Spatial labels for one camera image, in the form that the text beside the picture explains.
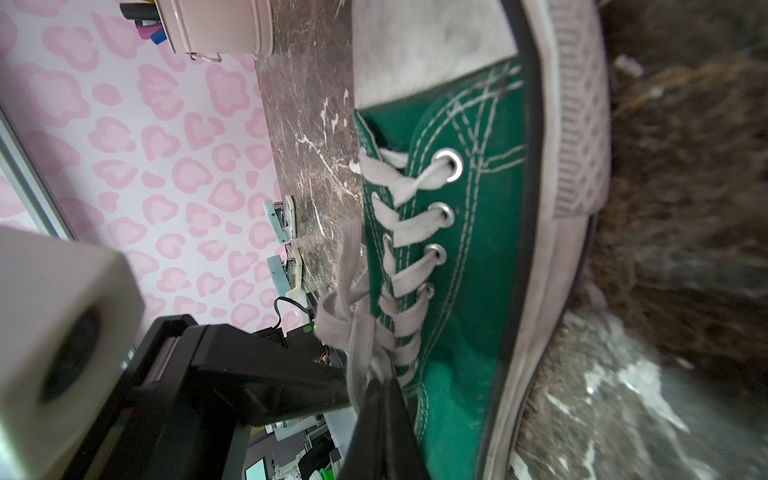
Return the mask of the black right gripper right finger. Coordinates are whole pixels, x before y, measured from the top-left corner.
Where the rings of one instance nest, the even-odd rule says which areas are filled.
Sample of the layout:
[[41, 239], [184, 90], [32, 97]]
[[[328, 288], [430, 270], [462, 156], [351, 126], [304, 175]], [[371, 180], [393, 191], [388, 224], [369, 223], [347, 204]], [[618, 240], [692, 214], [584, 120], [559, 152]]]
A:
[[399, 383], [388, 379], [384, 393], [384, 478], [427, 480], [429, 473], [416, 441]]

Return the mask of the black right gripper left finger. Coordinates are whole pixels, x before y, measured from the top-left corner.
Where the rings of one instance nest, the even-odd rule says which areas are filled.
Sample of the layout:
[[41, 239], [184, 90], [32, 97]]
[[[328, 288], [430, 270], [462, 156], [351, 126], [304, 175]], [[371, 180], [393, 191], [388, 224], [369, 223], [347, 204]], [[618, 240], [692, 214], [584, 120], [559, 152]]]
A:
[[345, 457], [340, 480], [381, 480], [384, 478], [383, 386], [372, 380]]

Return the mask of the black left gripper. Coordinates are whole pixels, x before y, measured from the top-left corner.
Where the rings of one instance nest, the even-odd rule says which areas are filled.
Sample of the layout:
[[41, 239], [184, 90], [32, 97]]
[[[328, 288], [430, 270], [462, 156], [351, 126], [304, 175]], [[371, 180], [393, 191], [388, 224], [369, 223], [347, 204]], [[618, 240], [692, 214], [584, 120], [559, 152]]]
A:
[[239, 479], [251, 426], [350, 405], [345, 371], [231, 325], [154, 321], [65, 479]]

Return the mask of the white shoelace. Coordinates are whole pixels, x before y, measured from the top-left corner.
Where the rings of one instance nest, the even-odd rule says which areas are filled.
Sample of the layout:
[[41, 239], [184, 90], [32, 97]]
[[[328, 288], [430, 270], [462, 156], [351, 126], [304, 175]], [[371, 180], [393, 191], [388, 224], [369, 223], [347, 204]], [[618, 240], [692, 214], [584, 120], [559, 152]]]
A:
[[393, 325], [380, 325], [370, 313], [369, 280], [355, 276], [363, 241], [361, 220], [349, 221], [342, 228], [337, 288], [318, 307], [318, 338], [347, 354], [346, 384], [355, 411], [361, 410], [372, 380], [396, 380], [404, 386], [413, 378], [421, 329], [434, 296], [429, 278], [448, 259], [446, 249], [430, 239], [453, 225], [453, 210], [444, 202], [435, 202], [426, 211], [402, 220], [398, 209], [421, 191], [438, 190], [457, 181], [463, 173], [463, 160], [451, 148], [440, 149], [415, 177], [402, 173], [407, 163], [406, 154], [386, 149], [376, 157], [359, 154], [364, 180], [386, 188], [391, 197], [385, 202], [373, 193], [371, 204], [374, 219], [385, 230], [382, 268], [386, 283], [378, 305]]

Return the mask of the green canvas sneaker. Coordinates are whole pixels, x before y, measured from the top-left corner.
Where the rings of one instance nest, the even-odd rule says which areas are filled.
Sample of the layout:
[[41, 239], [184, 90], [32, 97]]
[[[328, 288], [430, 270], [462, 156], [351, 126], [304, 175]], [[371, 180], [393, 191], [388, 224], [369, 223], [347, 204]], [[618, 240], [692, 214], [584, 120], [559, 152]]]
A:
[[[592, 1], [357, 1], [360, 152], [404, 153], [415, 177], [440, 149], [461, 177], [399, 207], [455, 215], [431, 242], [445, 264], [401, 386], [430, 479], [502, 479], [533, 376], [583, 266], [610, 179], [605, 46]], [[391, 327], [382, 237], [362, 176], [370, 313]]]

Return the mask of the light blue device lower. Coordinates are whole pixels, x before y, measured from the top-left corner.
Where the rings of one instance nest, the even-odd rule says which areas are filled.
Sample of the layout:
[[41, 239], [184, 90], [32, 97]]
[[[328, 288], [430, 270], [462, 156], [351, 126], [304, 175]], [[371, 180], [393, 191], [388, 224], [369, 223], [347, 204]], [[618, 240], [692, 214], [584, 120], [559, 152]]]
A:
[[305, 294], [303, 256], [299, 249], [288, 248], [285, 257], [275, 255], [267, 259], [271, 279], [279, 296], [300, 300]]

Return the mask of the light blue device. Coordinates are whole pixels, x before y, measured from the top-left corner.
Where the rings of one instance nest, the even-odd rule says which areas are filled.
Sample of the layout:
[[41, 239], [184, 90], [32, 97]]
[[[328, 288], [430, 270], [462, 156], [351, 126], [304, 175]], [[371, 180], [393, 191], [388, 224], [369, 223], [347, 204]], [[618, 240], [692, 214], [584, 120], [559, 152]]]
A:
[[285, 257], [275, 255], [267, 259], [271, 279], [279, 296], [300, 300], [305, 294], [303, 256], [299, 249], [288, 248]]
[[267, 220], [280, 244], [287, 244], [296, 238], [296, 207], [292, 195], [281, 201], [267, 200], [263, 204]]

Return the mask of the light blue device upper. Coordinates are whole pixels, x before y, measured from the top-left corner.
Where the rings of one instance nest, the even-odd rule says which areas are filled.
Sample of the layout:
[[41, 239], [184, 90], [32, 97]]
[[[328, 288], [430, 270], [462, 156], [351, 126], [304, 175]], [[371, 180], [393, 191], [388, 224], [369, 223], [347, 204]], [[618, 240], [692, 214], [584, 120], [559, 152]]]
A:
[[281, 201], [267, 200], [263, 204], [267, 220], [280, 244], [287, 244], [296, 238], [296, 207], [292, 195]]

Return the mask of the pink pen cup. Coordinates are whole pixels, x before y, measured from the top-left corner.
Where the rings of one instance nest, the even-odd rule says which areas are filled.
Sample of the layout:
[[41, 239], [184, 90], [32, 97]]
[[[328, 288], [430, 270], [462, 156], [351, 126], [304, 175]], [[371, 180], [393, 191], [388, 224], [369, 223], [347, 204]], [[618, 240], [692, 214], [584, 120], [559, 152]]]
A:
[[170, 48], [193, 60], [223, 54], [270, 55], [274, 22], [269, 0], [157, 0]]

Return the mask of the coloured pens bundle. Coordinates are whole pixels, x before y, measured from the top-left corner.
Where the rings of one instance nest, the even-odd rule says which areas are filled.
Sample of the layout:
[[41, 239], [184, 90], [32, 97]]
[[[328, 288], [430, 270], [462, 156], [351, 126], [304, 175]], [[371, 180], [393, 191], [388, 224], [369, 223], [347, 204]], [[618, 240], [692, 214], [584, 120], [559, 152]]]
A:
[[134, 23], [141, 39], [150, 40], [155, 45], [167, 41], [167, 34], [155, 1], [121, 1], [119, 8], [122, 16]]

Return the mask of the aluminium frame post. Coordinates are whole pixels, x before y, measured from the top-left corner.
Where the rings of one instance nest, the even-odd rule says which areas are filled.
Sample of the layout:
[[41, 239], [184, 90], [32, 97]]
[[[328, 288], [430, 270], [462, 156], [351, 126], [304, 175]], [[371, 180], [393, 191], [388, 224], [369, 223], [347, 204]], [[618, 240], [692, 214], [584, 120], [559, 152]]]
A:
[[63, 240], [77, 240], [63, 209], [29, 157], [4, 111], [1, 111], [1, 168], [41, 233]]

